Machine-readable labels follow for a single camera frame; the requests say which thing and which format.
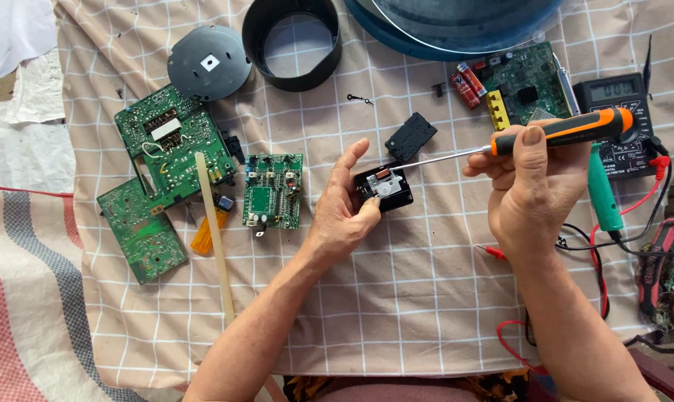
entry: battery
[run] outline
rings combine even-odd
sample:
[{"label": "battery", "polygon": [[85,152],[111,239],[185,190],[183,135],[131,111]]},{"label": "battery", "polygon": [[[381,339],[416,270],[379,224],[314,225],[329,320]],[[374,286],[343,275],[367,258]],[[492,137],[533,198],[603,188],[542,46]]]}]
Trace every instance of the battery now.
[{"label": "battery", "polygon": [[458,92],[463,101],[468,105],[469,109],[473,109],[481,104],[481,100],[476,96],[474,90],[460,72],[457,71],[454,73],[451,78],[449,78],[449,83],[451,84],[451,87]]},{"label": "battery", "polygon": [[474,92],[478,97],[485,96],[488,91],[485,90],[484,85],[481,84],[481,81],[478,81],[478,78],[475,76],[474,72],[468,68],[468,64],[464,63],[459,63],[458,66],[458,71],[463,74],[463,77],[467,80],[468,84],[471,86],[471,88],[474,89]]}]

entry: circuit board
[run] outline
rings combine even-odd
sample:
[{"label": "circuit board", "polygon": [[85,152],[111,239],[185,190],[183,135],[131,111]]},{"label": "circuit board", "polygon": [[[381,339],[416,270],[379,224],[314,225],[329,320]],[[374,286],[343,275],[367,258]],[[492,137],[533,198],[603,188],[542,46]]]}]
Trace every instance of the circuit board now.
[{"label": "circuit board", "polygon": [[244,226],[298,228],[302,157],[302,154],[248,155]]},{"label": "circuit board", "polygon": [[510,124],[527,124],[537,108],[561,119],[570,117],[549,42],[513,50],[507,64],[484,71],[487,91],[501,91]]},{"label": "circuit board", "polygon": [[211,184],[230,179],[235,165],[216,124],[198,96],[182,96],[171,85],[114,116],[128,155],[145,163],[153,186],[141,187],[152,213],[161,213],[200,189],[194,152],[206,155]]},{"label": "circuit board", "polygon": [[99,196],[96,201],[140,284],[151,282],[188,259],[166,213],[151,214],[139,178]]}]

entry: yellow connector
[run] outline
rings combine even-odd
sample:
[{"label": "yellow connector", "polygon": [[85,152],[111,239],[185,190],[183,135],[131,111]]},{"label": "yellow connector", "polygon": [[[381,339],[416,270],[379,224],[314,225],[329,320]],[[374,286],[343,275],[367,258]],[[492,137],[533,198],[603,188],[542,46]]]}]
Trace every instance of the yellow connector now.
[{"label": "yellow connector", "polygon": [[[216,208],[216,217],[218,218],[218,227],[223,227],[225,224],[225,219],[228,217],[228,213]],[[199,232],[196,233],[193,241],[190,242],[190,248],[192,248],[193,251],[203,255],[207,254],[208,251],[211,251],[211,248],[213,248],[211,229],[208,227],[207,219],[204,219],[200,224]]]},{"label": "yellow connector", "polygon": [[496,89],[485,96],[485,103],[488,105],[488,111],[491,113],[493,128],[495,131],[503,131],[511,126],[506,112],[506,105],[503,104],[501,91]]}]

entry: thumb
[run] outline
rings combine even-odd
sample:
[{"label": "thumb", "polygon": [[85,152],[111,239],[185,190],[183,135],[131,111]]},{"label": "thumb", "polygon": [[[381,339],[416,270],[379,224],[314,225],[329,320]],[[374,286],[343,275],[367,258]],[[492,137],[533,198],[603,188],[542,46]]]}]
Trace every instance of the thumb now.
[{"label": "thumb", "polygon": [[539,126],[520,132],[513,146],[516,180],[513,187],[538,190],[547,186],[548,149],[546,133]]},{"label": "thumb", "polygon": [[371,197],[362,204],[359,213],[352,217],[352,222],[359,224],[365,233],[371,232],[381,219],[379,204],[381,200],[378,197]]}]

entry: checkered tablecloth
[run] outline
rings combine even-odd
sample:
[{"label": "checkered tablecloth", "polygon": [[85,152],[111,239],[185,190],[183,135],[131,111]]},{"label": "checkered tablecloth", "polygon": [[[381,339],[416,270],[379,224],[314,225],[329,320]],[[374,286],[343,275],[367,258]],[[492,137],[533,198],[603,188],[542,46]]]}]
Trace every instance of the checkered tablecloth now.
[{"label": "checkered tablecloth", "polygon": [[[431,86],[446,81],[453,64],[388,49],[362,30],[340,0],[334,2],[344,49],[330,79],[297,94],[265,85],[253,71],[237,94],[212,106],[216,123],[240,138],[246,154],[305,154],[299,230],[254,238],[241,226],[243,173],[234,188],[221,188],[237,199],[221,236],[238,314],[300,247],[331,165],[350,144],[361,137],[372,144],[359,171],[390,159],[382,144],[412,112],[439,129],[421,158],[480,146],[493,130],[485,108],[469,111],[451,91],[442,98],[433,94]],[[112,116],[168,82],[166,60],[181,37],[205,24],[240,32],[249,4],[60,0],[56,8],[67,123],[77,160],[84,296],[96,367],[109,385],[190,382],[225,326],[212,258],[191,255],[180,268],[139,286],[99,216],[96,196],[134,176]],[[652,120],[674,155],[674,0],[591,0],[562,17],[547,39],[574,82],[641,70],[648,37],[654,35]],[[319,51],[297,50],[280,61],[297,68]],[[368,97],[375,106],[348,102],[348,93]],[[462,177],[462,164],[455,160],[408,172],[415,202],[385,215],[350,259],[312,289],[276,372],[462,375],[520,366],[495,337],[502,321],[524,318],[516,281],[507,263],[473,246],[495,244],[485,211],[491,183]],[[652,178],[617,182],[619,206],[635,203],[653,183]],[[653,204],[626,216],[628,234],[639,232]],[[189,212],[178,205],[168,214],[188,244],[196,233]],[[593,226],[587,195],[568,222]],[[568,242],[582,243],[573,235]],[[622,339],[648,331],[636,316],[636,262],[614,249],[603,250],[603,259],[612,303],[609,325]],[[598,306],[588,253],[564,260]],[[536,358],[518,326],[504,334],[517,351]]]}]

